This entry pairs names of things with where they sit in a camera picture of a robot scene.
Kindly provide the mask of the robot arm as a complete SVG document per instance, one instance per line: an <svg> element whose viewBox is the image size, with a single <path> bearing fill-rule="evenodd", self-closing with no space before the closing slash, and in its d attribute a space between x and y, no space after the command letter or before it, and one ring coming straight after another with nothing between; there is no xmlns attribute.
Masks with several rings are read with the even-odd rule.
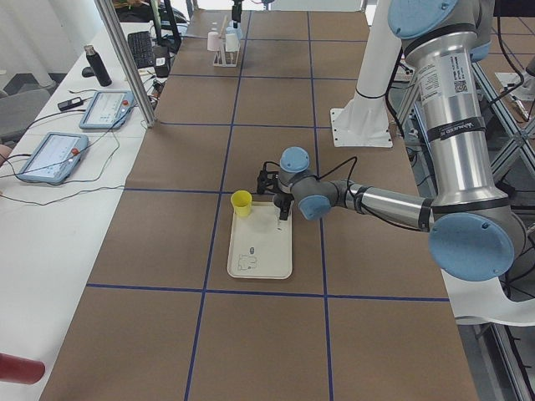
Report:
<svg viewBox="0 0 535 401"><path fill-rule="evenodd" d="M419 177L406 195L313 173L308 153L286 149L278 171L263 170L278 216L293 207L310 221L335 207L428 234L430 253L449 275L483 282L504 275L527 233L496 186L486 122L472 72L491 47L492 1L381 1L375 11L354 97L331 112L337 146L385 147L386 119L421 137L405 147Z"/></svg>

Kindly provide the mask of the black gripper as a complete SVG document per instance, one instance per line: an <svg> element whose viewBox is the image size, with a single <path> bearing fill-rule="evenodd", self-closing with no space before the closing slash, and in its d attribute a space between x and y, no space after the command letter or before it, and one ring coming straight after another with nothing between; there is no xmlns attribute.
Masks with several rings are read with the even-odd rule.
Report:
<svg viewBox="0 0 535 401"><path fill-rule="evenodd" d="M279 209L279 219L281 221L286 221L290 215L292 209L292 204L294 197L292 194L287 193L277 193L273 197L273 204Z"/></svg>
<svg viewBox="0 0 535 401"><path fill-rule="evenodd" d="M232 26L238 28L242 21L242 0L233 0L232 4Z"/></svg>

